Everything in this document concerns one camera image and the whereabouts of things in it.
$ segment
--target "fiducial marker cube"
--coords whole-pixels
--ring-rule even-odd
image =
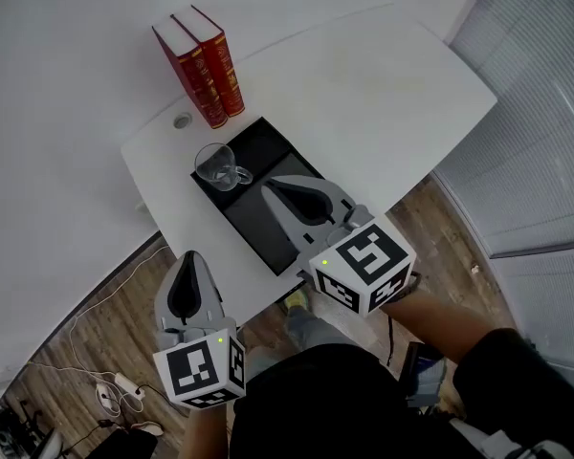
[[[310,260],[317,291],[365,317],[407,284],[416,253],[378,216]]]
[[[245,395],[245,349],[233,330],[179,343],[153,359],[175,404],[203,409]]]

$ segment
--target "wooden floor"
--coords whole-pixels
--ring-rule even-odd
[[[388,215],[417,251],[417,269],[424,275],[424,290],[470,307],[486,315],[497,326],[514,326],[474,241],[433,181],[426,179],[419,184]],[[160,238],[149,246],[81,311],[115,291],[141,261],[164,244],[164,239]],[[156,351],[153,299],[173,262],[174,256],[169,249],[160,251],[142,265],[114,297],[77,322],[73,341],[84,365],[95,371],[121,371],[138,384],[150,383],[163,390],[152,359]],[[386,361],[388,336],[383,314],[377,312],[363,320],[329,297],[312,295],[311,300],[315,314],[340,328],[381,361]],[[282,312],[272,306],[249,321],[242,329],[248,349],[266,345],[285,356],[293,353],[295,349],[282,330],[283,320]],[[73,324],[73,318],[66,321],[33,360],[57,367],[77,366],[68,340]],[[396,376],[411,339],[414,338],[405,329],[396,325],[395,356],[390,366]],[[42,425],[57,427],[64,435],[66,445],[70,446],[94,428],[97,420],[107,418],[96,401],[95,386],[94,379],[77,371],[58,372],[29,365],[13,383],[5,399],[16,412],[20,412],[18,400],[21,399],[42,410]],[[155,457],[176,457],[186,436],[187,418],[150,388],[145,392],[143,412],[136,414],[126,409],[123,418],[130,423],[146,420],[160,423],[166,434],[156,448]],[[453,412],[461,411],[450,379],[443,384],[442,406]],[[97,430],[75,448],[71,457],[85,457],[108,434],[108,430]]]

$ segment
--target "person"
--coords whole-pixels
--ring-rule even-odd
[[[224,405],[191,411],[180,459],[489,457],[448,421],[411,413],[386,368],[312,315],[304,293],[285,306],[300,352],[279,361],[255,348],[230,444]],[[516,331],[421,290],[382,310],[457,363],[453,383],[476,431],[503,431],[522,447],[510,457],[543,441],[574,457],[574,389]]]

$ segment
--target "glass mug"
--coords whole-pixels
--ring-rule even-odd
[[[238,184],[250,184],[253,175],[236,165],[232,149],[221,142],[212,142],[198,151],[195,172],[217,190],[232,190]]]

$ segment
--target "forearm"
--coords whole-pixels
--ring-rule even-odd
[[[423,291],[390,302],[382,310],[456,363],[494,329],[472,310],[441,301]]]
[[[226,407],[191,411],[179,459],[227,459]]]

